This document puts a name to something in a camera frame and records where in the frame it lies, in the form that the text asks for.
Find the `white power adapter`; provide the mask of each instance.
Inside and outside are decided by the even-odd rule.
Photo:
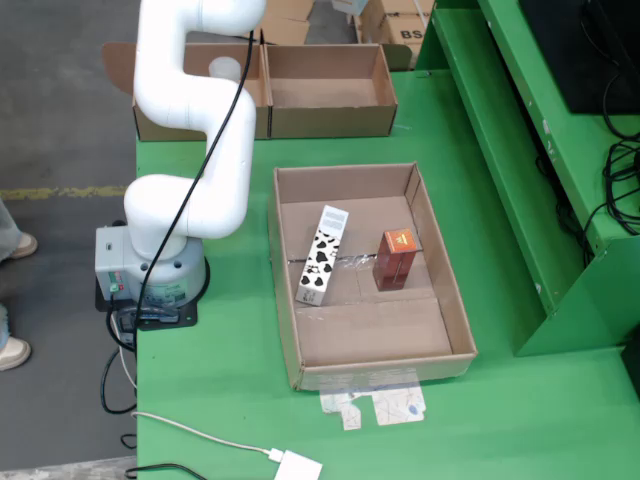
[[[274,480],[318,480],[320,478],[321,463],[289,450],[282,453],[272,448],[269,460],[280,463]]]

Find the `cardboard box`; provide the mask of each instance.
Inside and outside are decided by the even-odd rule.
[[[271,138],[386,136],[398,101],[379,45],[267,46]]]
[[[427,20],[434,4],[435,0],[420,0],[418,2]],[[369,0],[360,18],[365,28],[375,30],[380,28],[382,21],[387,16],[413,16],[420,19],[420,13],[413,0]]]
[[[304,45],[312,9],[313,0],[269,0],[256,38],[262,35],[269,45]]]
[[[349,212],[322,307],[295,301],[325,204]],[[446,247],[415,164],[276,169],[269,241],[289,381],[299,390],[375,387],[462,375],[477,355]],[[403,290],[378,292],[385,230],[419,243]]]
[[[209,64],[217,57],[235,58],[244,69],[247,46],[242,44],[187,44],[185,47],[184,70],[191,75],[209,76]],[[136,44],[112,42],[102,47],[102,60],[107,76],[116,87],[133,95],[133,74],[135,70]],[[267,76],[264,48],[253,47],[251,65],[245,89],[256,102],[256,138],[269,138],[269,114],[271,90]],[[204,140],[205,135],[192,130],[161,127],[147,118],[133,100],[133,114],[141,141],[194,141]]]
[[[384,46],[391,71],[412,70],[418,61],[434,0],[420,0],[424,19],[413,0],[370,0],[354,19],[358,41]]]

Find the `electrical cord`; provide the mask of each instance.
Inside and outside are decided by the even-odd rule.
[[[178,422],[175,422],[173,420],[169,420],[168,418],[164,418],[164,417],[161,417],[159,415],[154,415],[152,413],[132,412],[131,416],[133,418],[137,418],[137,417],[151,418],[153,420],[157,420],[158,422],[166,423],[167,425],[172,425],[174,427],[180,428],[180,429],[185,430],[185,431],[187,431],[189,433],[197,435],[198,437],[202,437],[202,438],[205,438],[207,440],[211,440],[212,442],[216,442],[216,443],[220,443],[222,445],[226,445],[228,447],[241,448],[243,450],[251,450],[251,451],[254,451],[254,452],[258,452],[258,453],[264,453],[265,455],[271,455],[271,450],[267,450],[266,448],[253,447],[251,445],[243,445],[241,443],[229,442],[227,440],[223,440],[222,438],[214,437],[213,435],[208,435],[208,434],[203,433],[203,432],[201,432],[199,430],[196,430],[195,428],[188,427],[186,425],[183,425],[182,423],[178,423]]]
[[[124,410],[112,410],[107,405],[107,400],[105,398],[105,393],[104,393],[105,385],[107,383],[107,377],[109,376],[109,370],[111,369],[111,364],[113,363],[113,360],[118,355],[119,351],[120,349],[116,348],[111,354],[111,356],[109,357],[109,360],[107,360],[107,364],[104,367],[104,372],[102,373],[102,379],[100,380],[100,403],[102,404],[102,409],[111,415],[124,415],[125,413],[129,413],[135,410],[137,406],[137,404],[134,403],[129,408],[125,408]]]
[[[120,435],[120,443],[124,445],[125,448],[128,448],[129,450],[135,450],[136,448],[138,448],[137,445],[131,445],[130,443],[128,443],[125,440],[127,438],[135,438],[137,440],[138,436],[135,433],[125,433],[124,435]]]
[[[109,302],[109,308],[107,310],[107,316],[105,318],[105,321],[107,324],[107,331],[109,332],[109,336],[113,339],[114,342],[118,344],[120,349],[124,348],[125,350],[128,350],[130,352],[134,352],[135,351],[134,348],[122,342],[120,340],[120,335],[115,333],[118,329],[115,325],[115,322],[113,322],[112,317],[113,317],[113,296],[111,296],[111,301]]]
[[[133,473],[152,472],[155,470],[182,470],[183,472],[191,475],[193,478],[197,478],[198,480],[207,480],[205,477],[203,477],[199,473],[196,473],[190,468],[185,467],[184,465],[180,465],[178,463],[158,463],[156,465],[147,465],[146,467],[129,468],[124,472],[124,476],[127,479],[135,479],[135,478],[138,478],[138,476],[132,475]]]
[[[116,334],[116,337],[118,337],[118,341],[120,341],[120,334],[118,333],[118,328],[116,326],[116,320],[114,318],[114,315],[111,315],[111,326],[115,330],[115,334]],[[127,368],[127,362],[124,359],[124,350],[122,347],[118,347],[118,349],[120,350],[120,360],[122,362],[122,368],[124,369],[124,373],[127,375],[127,378],[129,379],[129,383],[131,383],[131,386],[133,386],[133,388],[137,390],[138,386],[136,385],[136,382],[133,379],[133,376],[129,373],[129,369]]]
[[[607,112],[607,97],[609,96],[609,90],[611,90],[611,87],[613,86],[614,83],[616,83],[616,81],[619,78],[620,78],[620,72],[616,73],[611,78],[611,80],[609,80],[609,83],[607,83],[607,86],[604,89],[604,94],[602,95],[602,116],[604,117],[604,121],[607,124],[607,127],[609,128],[611,133],[613,133],[616,137],[620,138],[621,140],[638,140],[638,138],[640,138],[640,132],[637,132],[633,135],[627,135],[620,132],[620,130],[618,130],[613,125],[611,118],[609,118],[609,113]]]
[[[240,94],[242,93],[242,89],[244,88],[244,83],[245,83],[245,81],[247,79],[247,75],[249,74],[249,65],[251,64],[251,53],[253,51],[253,39],[254,39],[254,32],[252,30],[251,33],[249,34],[249,46],[247,48],[247,61],[246,61],[245,66],[244,66],[244,71],[242,72],[242,78],[240,79],[240,83],[238,85],[238,90],[236,91],[236,95],[233,98],[233,101],[231,102],[231,107],[229,108],[229,112],[227,113],[227,116],[225,117],[224,121],[222,122],[222,125],[220,126],[220,129],[218,130],[218,133],[217,133],[215,139],[213,140],[213,143],[211,144],[211,147],[209,148],[209,151],[207,152],[207,155],[205,156],[204,161],[202,162],[202,166],[200,167],[200,170],[198,171],[197,175],[193,179],[193,183],[191,184],[191,187],[189,188],[189,191],[187,192],[186,196],[184,197],[184,200],[182,202],[182,205],[180,205],[178,213],[176,214],[175,218],[173,219],[173,222],[171,222],[171,226],[169,227],[169,230],[167,231],[167,234],[165,235],[164,239],[162,240],[162,243],[160,244],[160,247],[158,248],[158,252],[156,253],[155,257],[153,257],[153,260],[151,261],[151,264],[149,265],[149,269],[147,270],[147,272],[146,272],[146,274],[144,276],[144,280],[143,280],[142,285],[140,287],[140,296],[138,298],[138,306],[136,308],[136,315],[135,315],[134,321],[133,321],[133,349],[134,350],[137,349],[137,345],[138,345],[138,322],[140,321],[140,311],[142,309],[142,302],[144,300],[144,293],[145,293],[145,290],[147,288],[147,283],[149,282],[149,277],[151,276],[151,272],[153,271],[153,267],[155,267],[156,263],[158,262],[158,260],[160,258],[160,255],[162,254],[162,251],[164,250],[165,245],[169,241],[169,237],[171,237],[171,234],[173,233],[173,230],[175,229],[176,225],[178,224],[178,221],[180,220],[180,217],[182,216],[182,212],[187,207],[187,204],[189,203],[189,199],[191,198],[191,195],[193,194],[193,191],[195,190],[196,186],[198,185],[198,182],[200,181],[200,178],[202,177],[202,174],[204,173],[205,169],[207,168],[207,165],[209,164],[209,160],[211,159],[211,155],[213,154],[213,151],[216,148],[216,145],[218,145],[218,142],[220,141],[220,137],[222,136],[222,133],[224,132],[224,129],[226,128],[227,123],[229,123],[229,120],[231,119],[231,115],[233,114],[233,111],[236,108],[236,104],[238,103],[238,99],[240,98]]]
[[[618,224],[630,235],[638,235],[640,232],[636,227],[640,226],[640,215],[634,215],[628,212],[624,212],[618,207],[617,202],[634,194],[640,192],[640,188],[634,188],[627,193],[624,193],[619,196],[615,196],[614,194],[614,185],[617,182],[623,182],[626,180],[630,180],[632,178],[640,178],[640,162],[636,160],[636,158],[640,158],[640,132],[635,134],[625,134],[622,133],[611,121],[609,116],[609,112],[607,111],[607,99],[609,97],[609,92],[611,91],[612,86],[616,83],[616,81],[620,78],[620,64],[609,54],[605,52],[603,48],[601,48],[589,35],[587,28],[584,23],[584,19],[586,17],[586,2],[583,6],[582,14],[580,17],[580,27],[582,28],[582,32],[587,39],[587,41],[591,44],[593,49],[608,63],[613,65],[616,68],[616,73],[611,77],[611,80],[607,83],[604,92],[602,94],[602,117],[604,122],[609,129],[609,131],[619,138],[619,141],[611,145],[609,151],[607,153],[607,158],[605,161],[604,168],[602,170],[602,176],[604,178],[604,190],[605,190],[605,201],[598,205],[589,215],[587,222],[585,223],[582,235],[582,245],[584,251],[584,265],[585,267],[589,264],[589,262],[593,259],[594,254],[590,251],[590,245],[587,240],[587,231],[589,226],[591,225],[594,216],[600,209],[605,208],[607,213],[611,218],[613,218]],[[614,171],[614,167],[618,166],[618,162],[628,158],[630,155],[634,155],[634,158],[630,164],[622,165],[622,167]]]

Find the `white robotic arm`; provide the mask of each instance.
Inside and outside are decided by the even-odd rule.
[[[258,26],[266,0],[142,0],[134,93],[155,123],[207,135],[207,151],[237,83],[187,75],[184,45],[189,31],[242,35]],[[221,238],[233,233],[247,211],[256,108],[243,90],[204,175],[160,259],[182,251],[187,237]],[[133,248],[152,259],[192,180],[148,175],[131,184],[125,211]]]
[[[266,0],[142,0],[134,93],[144,114],[164,127],[204,132],[209,152],[237,95],[240,67],[219,59],[211,71],[220,78],[187,75],[186,35],[194,30],[243,35],[259,25],[265,8]],[[152,260],[193,179],[147,175],[129,186],[127,226],[96,231],[96,276],[107,302],[137,301],[142,295],[147,305],[180,307],[206,289],[201,239],[225,237],[244,220],[255,125],[255,103],[243,90],[155,267]]]

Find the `green workbench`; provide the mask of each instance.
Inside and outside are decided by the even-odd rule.
[[[199,323],[139,335],[140,410],[227,440],[293,450],[323,463],[327,480],[637,475],[640,404],[616,348],[514,355],[545,312],[455,75],[394,74],[400,107],[389,138],[256,142],[244,224],[205,242],[212,277]],[[203,143],[139,142],[138,175],[193,176],[203,156]],[[322,412],[318,393],[288,384],[267,237],[273,168],[414,161],[480,354],[465,376],[423,384],[423,422],[380,427],[371,399],[361,398],[362,429],[345,432],[338,415]],[[140,418],[138,463],[159,462],[209,479],[270,479],[277,469],[263,455]]]

